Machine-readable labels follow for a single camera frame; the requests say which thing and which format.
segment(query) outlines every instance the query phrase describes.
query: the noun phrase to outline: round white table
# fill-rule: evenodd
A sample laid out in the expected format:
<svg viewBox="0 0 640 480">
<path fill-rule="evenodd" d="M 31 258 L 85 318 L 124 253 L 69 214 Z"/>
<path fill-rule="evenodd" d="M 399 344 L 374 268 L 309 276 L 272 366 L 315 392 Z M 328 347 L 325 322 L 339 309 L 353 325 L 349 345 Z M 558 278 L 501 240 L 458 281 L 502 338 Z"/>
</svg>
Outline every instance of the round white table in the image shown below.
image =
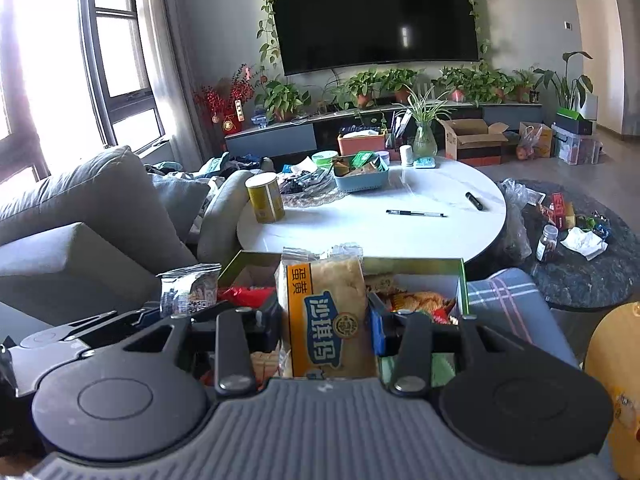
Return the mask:
<svg viewBox="0 0 640 480">
<path fill-rule="evenodd" d="M 286 208 L 275 224 L 258 224 L 251 204 L 238 221 L 246 251 L 281 253 L 284 247 L 322 253 L 356 242 L 365 256 L 462 258 L 481 254 L 500 234 L 507 208 L 498 187 L 475 168 L 444 158 L 435 170 L 392 165 L 385 187 L 353 193 L 318 207 Z M 465 197 L 484 205 L 478 211 Z M 396 216 L 387 209 L 443 213 L 446 218 Z"/>
</svg>

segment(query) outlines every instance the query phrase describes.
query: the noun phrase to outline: black round pad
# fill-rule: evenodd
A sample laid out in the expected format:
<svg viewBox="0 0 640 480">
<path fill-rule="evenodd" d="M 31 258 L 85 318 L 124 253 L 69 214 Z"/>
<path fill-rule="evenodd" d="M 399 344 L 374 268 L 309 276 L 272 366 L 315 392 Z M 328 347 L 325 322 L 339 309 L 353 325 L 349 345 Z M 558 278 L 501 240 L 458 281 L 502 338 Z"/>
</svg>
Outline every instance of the black round pad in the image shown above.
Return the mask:
<svg viewBox="0 0 640 480">
<path fill-rule="evenodd" d="M 59 341 L 61 335 L 67 334 L 68 332 L 69 328 L 67 326 L 49 328 L 48 330 L 43 330 L 42 332 L 37 332 L 24 338 L 20 342 L 20 346 L 22 348 L 40 348 L 53 341 Z"/>
<path fill-rule="evenodd" d="M 444 387 L 440 409 L 447 425 L 475 449 L 526 465 L 598 452 L 612 422 L 600 384 L 541 358 L 540 351 L 489 354 Z"/>
<path fill-rule="evenodd" d="M 46 375 L 33 399 L 33 421 L 61 452 L 96 462 L 158 453 L 202 420 L 200 383 L 160 354 L 105 352 Z"/>
</svg>

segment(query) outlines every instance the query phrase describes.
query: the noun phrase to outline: small white bottle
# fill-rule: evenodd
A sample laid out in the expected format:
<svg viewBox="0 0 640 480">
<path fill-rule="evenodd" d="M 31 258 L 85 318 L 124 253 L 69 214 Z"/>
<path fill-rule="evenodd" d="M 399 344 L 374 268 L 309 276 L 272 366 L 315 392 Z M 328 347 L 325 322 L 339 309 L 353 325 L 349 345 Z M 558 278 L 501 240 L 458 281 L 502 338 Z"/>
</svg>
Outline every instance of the small white bottle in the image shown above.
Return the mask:
<svg viewBox="0 0 640 480">
<path fill-rule="evenodd" d="M 400 160 L 403 166 L 414 164 L 414 149 L 411 146 L 400 146 Z"/>
</svg>

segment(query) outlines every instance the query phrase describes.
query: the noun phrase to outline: tissue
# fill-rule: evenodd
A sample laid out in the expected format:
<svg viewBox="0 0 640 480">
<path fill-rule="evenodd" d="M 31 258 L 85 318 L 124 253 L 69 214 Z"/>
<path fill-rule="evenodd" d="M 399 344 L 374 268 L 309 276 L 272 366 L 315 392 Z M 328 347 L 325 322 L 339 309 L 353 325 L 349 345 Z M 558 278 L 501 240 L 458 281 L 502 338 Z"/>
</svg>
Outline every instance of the tissue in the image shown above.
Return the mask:
<svg viewBox="0 0 640 480">
<path fill-rule="evenodd" d="M 593 260 L 609 247 L 609 245 L 594 232 L 589 231 L 585 233 L 578 227 L 571 229 L 567 237 L 560 243 L 567 249 L 580 253 L 587 258 L 587 261 Z"/>
</svg>

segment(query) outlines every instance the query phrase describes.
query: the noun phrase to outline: tiled floor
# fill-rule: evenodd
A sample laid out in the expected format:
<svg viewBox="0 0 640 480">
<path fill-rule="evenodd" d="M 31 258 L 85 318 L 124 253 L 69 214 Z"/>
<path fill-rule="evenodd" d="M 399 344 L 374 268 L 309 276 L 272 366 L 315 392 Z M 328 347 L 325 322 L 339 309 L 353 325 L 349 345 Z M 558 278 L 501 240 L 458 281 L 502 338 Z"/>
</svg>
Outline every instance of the tiled floor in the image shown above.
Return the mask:
<svg viewBox="0 0 640 480">
<path fill-rule="evenodd" d="M 513 160 L 480 170 L 492 180 L 528 178 L 557 182 L 593 196 L 640 234 L 640 142 L 598 132 L 603 155 L 595 166 L 569 166 L 558 158 Z"/>
</svg>

